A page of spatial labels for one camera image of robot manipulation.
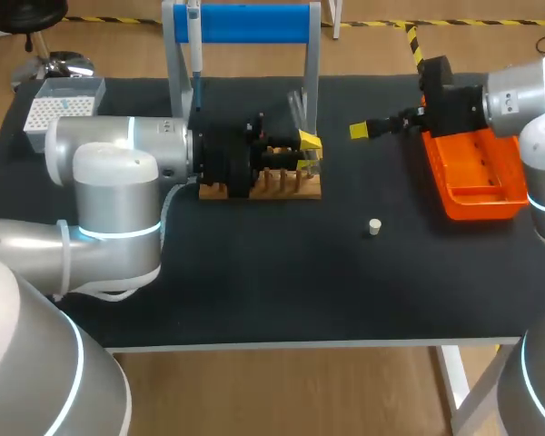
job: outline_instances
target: white pipette tip box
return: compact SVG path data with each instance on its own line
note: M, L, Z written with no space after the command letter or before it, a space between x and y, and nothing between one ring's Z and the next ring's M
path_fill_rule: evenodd
M46 79L26 117L24 131L36 153L45 151L48 125L59 116L93 116L104 95L104 79Z

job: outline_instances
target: white table frame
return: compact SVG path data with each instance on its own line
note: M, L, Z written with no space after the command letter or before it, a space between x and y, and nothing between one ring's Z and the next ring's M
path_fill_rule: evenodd
M198 352L224 350L282 350L320 348L368 348L368 347L435 347L442 378L451 410L451 428L454 436L471 436L497 408L497 384L513 345L520 338L484 339L431 339L398 341L321 341L321 342L254 342L217 343L199 345L174 345L157 347L108 348L111 354L118 352ZM502 345L481 378L470 389L460 346ZM507 435L500 417L497 419L500 434Z

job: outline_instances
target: black stool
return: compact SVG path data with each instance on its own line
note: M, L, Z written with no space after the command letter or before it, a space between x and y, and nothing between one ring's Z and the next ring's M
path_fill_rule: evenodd
M26 35L25 50L36 56L12 73L14 89L22 82L47 77L91 77L93 63L75 52L50 52L41 33L63 19L66 0L0 0L0 31Z

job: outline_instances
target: table leg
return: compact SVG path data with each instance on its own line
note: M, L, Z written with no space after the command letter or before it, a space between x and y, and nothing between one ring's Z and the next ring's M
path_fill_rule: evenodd
M442 377L451 407L451 427L454 436L471 436L497 408L497 383L512 345L500 347L499 352L469 390L458 346L437 347ZM506 434L499 423L502 434Z
M332 14L333 19L333 39L339 39L339 31L342 27L342 7L343 0L335 0L335 15Z

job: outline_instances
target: wooden base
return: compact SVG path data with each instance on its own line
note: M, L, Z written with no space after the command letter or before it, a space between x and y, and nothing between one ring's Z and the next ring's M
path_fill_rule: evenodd
M200 185L201 200L226 200L223 183ZM250 200L321 200L321 178L306 171L264 170L251 190Z

